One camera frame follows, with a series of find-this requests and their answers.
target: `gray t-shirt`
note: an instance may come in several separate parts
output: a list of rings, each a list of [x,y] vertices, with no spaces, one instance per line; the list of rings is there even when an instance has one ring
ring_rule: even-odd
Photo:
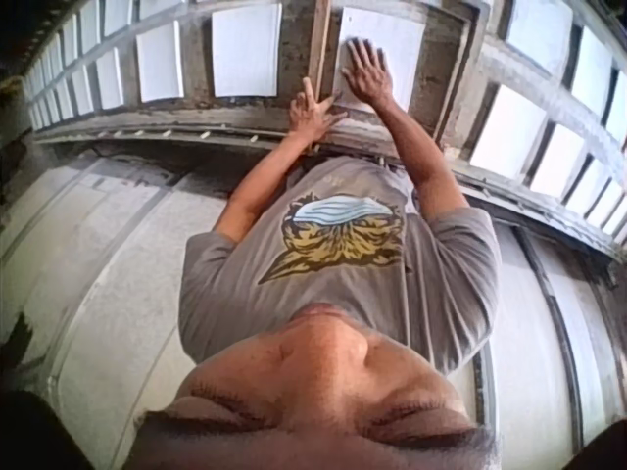
[[[201,362],[325,302],[447,374],[492,330],[500,262],[486,212],[458,209],[427,223],[401,176],[333,159],[286,191],[239,245],[215,232],[189,239],[182,345]]]

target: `nose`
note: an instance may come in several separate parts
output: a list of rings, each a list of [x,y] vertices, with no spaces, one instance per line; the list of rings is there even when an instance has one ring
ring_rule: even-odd
[[[366,336],[340,318],[320,315],[294,328],[281,348],[283,424],[351,427],[351,405],[369,379]]]

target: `eyebrow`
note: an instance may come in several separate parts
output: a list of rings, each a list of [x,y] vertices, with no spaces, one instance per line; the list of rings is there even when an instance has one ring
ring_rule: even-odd
[[[208,418],[182,418],[164,411],[149,411],[138,422],[138,434],[166,435],[174,438],[242,435],[267,429],[254,423],[240,425]],[[376,442],[398,450],[489,450],[496,444],[496,436],[489,429],[478,427],[439,436],[406,437],[390,442]]]

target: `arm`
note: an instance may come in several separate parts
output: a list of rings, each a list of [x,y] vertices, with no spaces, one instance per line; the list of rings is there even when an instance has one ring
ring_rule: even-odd
[[[394,100],[392,77],[382,50],[360,39],[348,43],[353,70],[343,69],[351,90],[369,104],[386,125],[418,193],[423,217],[433,220],[468,207],[442,152],[420,124]]]
[[[237,186],[214,227],[215,232],[235,243],[244,239],[264,213],[288,169],[303,151],[346,117],[346,114],[334,116],[328,113],[335,96],[317,103],[311,81],[304,78],[303,84],[305,92],[299,93],[290,105],[290,130],[287,136]]]

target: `wooden beam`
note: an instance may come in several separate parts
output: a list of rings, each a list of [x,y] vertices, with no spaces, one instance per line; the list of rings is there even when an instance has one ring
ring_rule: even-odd
[[[313,93],[317,100],[320,99],[320,87],[322,86],[326,38],[328,36],[329,20],[331,18],[331,1],[332,0],[315,1],[308,76],[312,80]]]

